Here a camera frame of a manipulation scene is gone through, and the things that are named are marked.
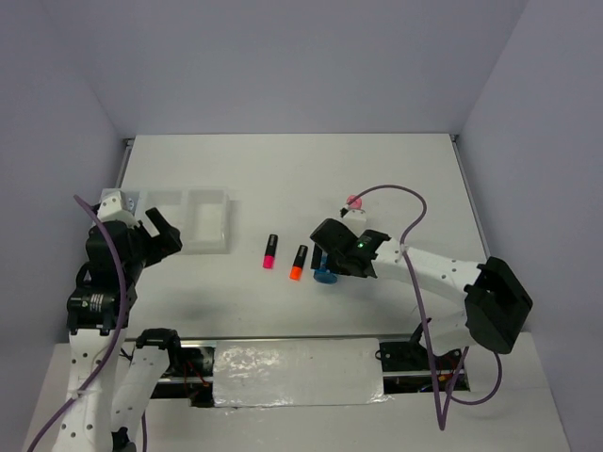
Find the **clear plastic container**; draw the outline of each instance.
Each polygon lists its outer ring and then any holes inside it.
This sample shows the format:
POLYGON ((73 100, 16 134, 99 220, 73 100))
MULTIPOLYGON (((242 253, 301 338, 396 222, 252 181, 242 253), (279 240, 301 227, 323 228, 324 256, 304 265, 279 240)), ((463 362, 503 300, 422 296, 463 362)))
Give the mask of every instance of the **clear plastic container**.
POLYGON ((128 208, 147 228, 157 230, 145 211, 156 207, 161 215, 180 230, 182 253, 224 254, 228 252, 229 198, 226 189, 219 187, 188 187, 163 189, 105 188, 102 196, 120 190, 128 208))

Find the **white tabletop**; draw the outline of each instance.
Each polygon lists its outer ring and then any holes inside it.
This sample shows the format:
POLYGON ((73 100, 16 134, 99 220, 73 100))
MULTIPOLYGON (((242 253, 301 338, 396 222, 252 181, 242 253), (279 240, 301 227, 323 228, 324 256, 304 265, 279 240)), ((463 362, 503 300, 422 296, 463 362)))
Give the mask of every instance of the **white tabletop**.
MULTIPOLYGON (((472 348, 467 359, 472 392, 458 397, 475 400, 492 388, 496 365, 492 354, 479 347, 472 348)), ((69 346, 57 345, 26 444, 64 401, 69 360, 69 346)), ((347 407, 238 410, 190 408, 184 399, 152 400, 147 409, 149 452, 568 452, 531 336, 522 333, 513 353, 502 360, 505 374, 498 394, 478 407, 453 403, 445 432, 437 427, 429 393, 347 407)), ((126 368, 127 361, 120 360, 118 375, 126 368)), ((58 425, 37 452, 50 452, 58 425)), ((140 447, 140 434, 137 444, 140 447)))
MULTIPOLYGON (((300 244, 345 199, 377 184, 421 193, 429 211, 408 243, 457 259, 484 251, 448 135, 139 136, 124 188, 227 187, 232 202, 226 255, 172 256, 145 269, 129 337, 174 328, 182 337, 357 335, 409 332, 418 324, 412 288, 392 281, 315 282, 306 261, 288 273, 300 244), (276 265, 262 268, 269 234, 276 265)), ((416 199, 395 190, 364 199, 367 227, 395 237, 416 218, 416 199)), ((454 311, 426 296, 431 316, 454 311)))

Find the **purple cable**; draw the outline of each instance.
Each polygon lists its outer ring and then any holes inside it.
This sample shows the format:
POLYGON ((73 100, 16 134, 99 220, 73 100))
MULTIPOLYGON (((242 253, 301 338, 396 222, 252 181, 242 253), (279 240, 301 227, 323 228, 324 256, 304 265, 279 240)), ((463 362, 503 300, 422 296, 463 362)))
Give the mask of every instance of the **purple cable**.
MULTIPOLYGON (((109 343, 108 348, 106 349, 105 356, 96 366, 96 368, 92 371, 92 373, 88 376, 88 378, 82 383, 82 385, 78 388, 78 392, 86 391, 86 389, 92 384, 92 382, 98 377, 106 363, 109 361, 113 350, 115 349, 118 339, 120 337, 120 332, 122 331, 123 322, 125 321, 125 311, 126 311, 126 300, 125 300, 125 276, 123 275, 122 262, 120 260, 120 255, 115 248, 115 244, 113 240, 111 240, 111 235, 106 229, 103 222, 96 217, 94 212, 92 212, 91 207, 82 200, 79 196, 74 195, 73 198, 75 201, 84 209, 86 214, 94 221, 101 235, 105 239, 106 244, 109 247, 109 251, 111 252, 111 257, 113 258, 113 264, 115 265, 115 270, 117 272, 117 279, 120 285, 120 311, 117 316, 117 324, 115 326, 115 330, 113 331, 113 335, 111 336, 111 342, 109 343)), ((50 427, 63 415, 65 412, 75 403, 76 398, 70 398, 67 400, 62 407, 60 407, 53 416, 48 419, 48 422, 44 424, 44 426, 40 429, 34 440, 31 442, 29 447, 27 448, 27 452, 33 452, 42 437, 48 432, 50 427)))
POLYGON ((456 369, 454 370, 454 373, 452 374, 452 378, 450 379, 450 381, 448 382, 448 384, 446 386, 446 388, 447 388, 446 395, 447 396, 446 396, 446 400, 444 402, 444 409, 442 409, 442 401, 440 399, 440 385, 439 385, 439 381, 437 379, 435 355, 433 354, 432 337, 430 336, 430 331, 429 331, 429 320, 428 320, 427 314, 425 312, 425 303, 423 302, 423 296, 421 295, 421 289, 420 289, 420 286, 418 283, 418 278, 416 277, 415 268, 413 267, 413 263, 411 262, 410 256, 406 252, 406 248, 404 247, 404 242, 406 241, 406 237, 408 236, 408 234, 427 215, 427 202, 425 201, 425 198, 423 198, 420 194, 418 194, 416 191, 412 190, 411 188, 407 188, 405 186, 392 185, 392 184, 383 184, 380 186, 372 186, 371 188, 367 188, 366 190, 360 192, 360 194, 356 195, 354 198, 351 198, 347 202, 347 206, 349 207, 353 202, 355 202, 359 198, 365 196, 367 193, 370 193, 371 191, 375 191, 375 190, 380 190, 383 188, 395 188, 397 190, 401 190, 401 191, 405 191, 406 193, 410 193, 411 195, 415 196, 421 202, 421 205, 423 206, 423 210, 421 211, 420 215, 402 233, 402 236, 399 238, 399 243, 400 243, 400 246, 402 247, 402 257, 404 258, 404 262, 406 262, 406 266, 408 266, 408 272, 410 273, 410 276, 411 276, 411 281, 413 283, 413 288, 415 290, 416 304, 418 307, 419 315, 421 317, 421 326, 423 328, 423 334, 425 336, 425 348, 427 349, 427 358, 428 358, 428 362, 430 365, 430 373, 432 374, 433 401, 435 403, 435 414, 437 416, 437 423, 438 423, 438 427, 440 427, 440 430, 444 430, 446 428, 446 419, 448 417, 448 408, 450 406, 450 400, 453 400, 453 401, 463 404, 463 405, 480 405, 481 403, 487 402, 492 397, 494 397, 494 395, 498 391, 498 388, 500 387, 500 383, 502 382, 502 362, 500 361, 500 357, 498 356, 498 354, 495 353, 495 357, 497 359, 497 366, 498 366, 498 376, 497 376, 497 383, 495 384, 495 387, 492 390, 492 392, 490 392, 490 394, 488 394, 486 397, 484 397, 480 400, 475 400, 475 401, 466 401, 466 400, 461 400, 459 398, 456 398, 454 395, 452 395, 452 391, 454 390, 454 386, 456 385, 456 382, 460 376, 461 369, 463 368, 464 359, 466 358, 467 353, 469 351, 469 347, 466 347, 463 350, 463 354, 461 355, 461 359, 459 360, 459 362, 456 366, 456 369))

